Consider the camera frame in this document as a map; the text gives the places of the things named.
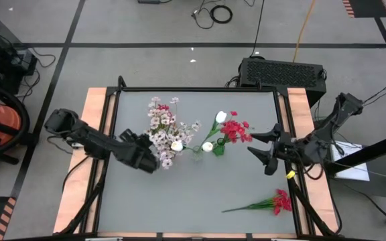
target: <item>yellow tag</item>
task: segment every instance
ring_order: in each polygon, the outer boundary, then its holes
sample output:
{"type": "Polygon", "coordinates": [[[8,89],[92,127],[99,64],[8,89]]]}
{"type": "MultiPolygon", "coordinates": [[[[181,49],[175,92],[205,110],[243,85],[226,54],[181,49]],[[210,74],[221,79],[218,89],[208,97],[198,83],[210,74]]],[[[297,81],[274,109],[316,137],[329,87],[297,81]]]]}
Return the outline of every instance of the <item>yellow tag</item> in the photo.
{"type": "Polygon", "coordinates": [[[290,172],[286,175],[286,178],[287,178],[287,179],[291,179],[291,178],[294,177],[295,174],[296,174],[296,173],[295,173],[294,171],[290,171],[290,172]]]}

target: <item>wooden table edge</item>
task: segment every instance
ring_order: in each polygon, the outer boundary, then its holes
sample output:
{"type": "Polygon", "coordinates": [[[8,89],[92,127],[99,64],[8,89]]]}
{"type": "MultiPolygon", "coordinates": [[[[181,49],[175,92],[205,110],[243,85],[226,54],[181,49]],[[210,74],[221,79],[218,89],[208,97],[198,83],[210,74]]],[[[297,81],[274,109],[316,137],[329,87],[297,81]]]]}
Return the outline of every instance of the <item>wooden table edge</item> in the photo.
{"type": "MultiPolygon", "coordinates": [[[[98,128],[101,116],[103,113],[103,103],[105,101],[105,94],[107,88],[89,88],[86,101],[84,102],[84,108],[81,119],[88,123],[93,128],[98,128]]],[[[306,98],[306,91],[303,88],[289,88],[288,99],[290,108],[292,110],[292,118],[294,122],[294,128],[298,138],[306,136],[314,129],[314,123],[312,115],[310,114],[308,99],[306,98]]],[[[287,113],[285,106],[281,103],[282,98],[279,99],[279,105],[281,107],[281,114],[283,119],[283,126],[287,126],[287,113]]],[[[107,115],[107,122],[105,124],[105,133],[109,131],[110,119],[112,115],[112,106],[114,105],[114,98],[110,101],[109,113],[107,115]]],[[[70,162],[70,167],[74,167],[82,158],[84,158],[84,151],[75,151],[70,162]]],[[[54,232],[59,232],[65,228],[70,220],[76,215],[81,205],[84,203],[88,179],[90,176],[90,169],[92,161],[86,162],[82,167],[78,168],[66,182],[65,191],[62,194],[62,199],[59,206],[58,215],[54,226],[54,232]]],[[[99,170],[96,175],[101,174],[102,163],[99,165],[99,170]]],[[[317,175],[319,173],[319,167],[315,167],[311,170],[311,175],[317,175]]],[[[310,203],[315,208],[317,213],[323,219],[323,221],[329,226],[331,230],[336,230],[338,224],[336,222],[336,216],[334,214],[333,204],[330,198],[330,191],[325,175],[319,180],[312,180],[305,176],[306,186],[308,188],[308,196],[310,203]]],[[[89,216],[87,220],[86,231],[91,232],[92,223],[94,221],[94,215],[96,212],[96,200],[89,210],[89,216]]],[[[306,216],[303,206],[299,204],[299,215],[301,219],[302,232],[308,233],[306,216]]],[[[153,232],[105,232],[99,233],[99,236],[130,236],[130,237],[155,237],[156,233],[153,232]]],[[[245,234],[199,234],[199,233],[164,233],[166,237],[197,237],[203,236],[204,238],[245,238],[245,234]]],[[[295,234],[253,234],[254,238],[295,238],[295,234]]]]}

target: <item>white paper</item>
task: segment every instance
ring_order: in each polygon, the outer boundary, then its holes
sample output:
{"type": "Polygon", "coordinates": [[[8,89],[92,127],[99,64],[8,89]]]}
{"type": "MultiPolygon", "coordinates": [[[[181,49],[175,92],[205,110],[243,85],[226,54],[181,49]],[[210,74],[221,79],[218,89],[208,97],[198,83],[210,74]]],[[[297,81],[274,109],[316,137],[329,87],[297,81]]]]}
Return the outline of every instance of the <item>white paper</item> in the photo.
{"type": "MultiPolygon", "coordinates": [[[[358,144],[351,144],[351,143],[345,143],[342,141],[336,141],[338,143],[339,147],[343,149],[345,152],[344,156],[341,156],[336,149],[336,147],[332,144],[332,159],[333,161],[338,161],[339,159],[346,157],[347,155],[353,154],[357,151],[360,151],[362,149],[361,145],[358,144]]],[[[367,172],[367,165],[366,163],[360,164],[355,166],[358,169],[350,168],[346,169],[344,171],[336,173],[337,178],[345,178],[345,179],[353,179],[353,180],[360,180],[360,181],[370,181],[369,179],[369,173],[367,172]]]]}

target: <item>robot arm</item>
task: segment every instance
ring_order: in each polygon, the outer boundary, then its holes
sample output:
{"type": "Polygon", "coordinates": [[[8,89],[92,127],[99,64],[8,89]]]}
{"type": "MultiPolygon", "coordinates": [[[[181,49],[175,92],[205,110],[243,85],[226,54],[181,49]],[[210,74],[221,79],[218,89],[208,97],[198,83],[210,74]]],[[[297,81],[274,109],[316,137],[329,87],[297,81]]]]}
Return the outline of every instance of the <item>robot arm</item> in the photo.
{"type": "Polygon", "coordinates": [[[120,142],[88,126],[75,112],[66,109],[55,110],[44,128],[63,139],[82,144],[86,154],[93,158],[105,159],[112,152],[118,161],[135,169],[153,173],[159,167],[149,149],[151,142],[144,134],[137,136],[126,129],[119,136],[120,142]]]}
{"type": "MultiPolygon", "coordinates": [[[[248,147],[262,164],[265,166],[265,174],[273,175],[277,170],[278,160],[282,159],[289,163],[300,164],[301,167],[313,164],[322,164],[327,155],[328,148],[334,140],[333,134],[351,116],[360,114],[363,110],[363,102],[351,94],[341,93],[336,98],[333,112],[309,135],[297,141],[292,140],[289,133],[283,132],[280,124],[276,124],[268,133],[252,134],[254,139],[265,143],[272,142],[269,151],[262,151],[248,147]]],[[[303,195],[299,186],[293,178],[288,179],[288,185],[305,207],[318,229],[324,236],[335,236],[334,233],[316,213],[303,195]]]]}

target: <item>gray floor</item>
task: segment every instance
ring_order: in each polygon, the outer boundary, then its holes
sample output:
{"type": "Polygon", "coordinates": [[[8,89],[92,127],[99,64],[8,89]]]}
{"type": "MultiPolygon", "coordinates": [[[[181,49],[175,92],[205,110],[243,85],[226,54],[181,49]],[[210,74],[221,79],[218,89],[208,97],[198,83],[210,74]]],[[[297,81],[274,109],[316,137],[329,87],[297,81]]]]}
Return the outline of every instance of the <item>gray floor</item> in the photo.
{"type": "MultiPolygon", "coordinates": [[[[190,17],[200,2],[173,0],[165,5],[139,5],[136,0],[87,0],[72,41],[253,42],[261,1],[248,7],[243,1],[226,0],[234,12],[233,20],[226,25],[216,24],[210,30],[200,29],[190,17]]],[[[23,42],[64,43],[78,3],[79,0],[0,0],[0,19],[23,42]]],[[[309,4],[310,0],[266,0],[258,42],[295,43],[309,4]]],[[[209,19],[201,15],[199,22],[206,25],[209,19]]],[[[341,0],[317,1],[302,41],[385,43],[374,19],[349,18],[341,0]]],[[[58,57],[61,49],[38,51],[58,57]]],[[[291,61],[294,49],[258,48],[256,52],[267,59],[291,61]]],[[[118,75],[123,75],[129,86],[222,86],[237,73],[241,59],[250,53],[251,48],[70,48],[49,110],[70,108],[81,114],[87,89],[114,86],[118,75]]],[[[322,64],[328,71],[328,92],[322,98],[320,116],[331,111],[339,92],[367,98],[386,85],[386,49],[300,49],[297,61],[322,64]]],[[[55,67],[56,64],[39,69],[42,81],[25,102],[31,128],[55,67]]],[[[368,106],[362,115],[350,118],[340,133],[364,145],[386,138],[386,97],[368,106]]],[[[47,144],[46,137],[43,132],[6,239],[52,233],[70,156],[47,144]]],[[[24,151],[16,150],[15,154],[21,157],[24,151]]],[[[18,170],[19,165],[0,166],[0,195],[10,194],[18,170]]],[[[364,197],[337,183],[331,183],[331,188],[345,236],[386,240],[385,217],[364,197]]],[[[386,211],[386,199],[375,199],[386,211]]]]}

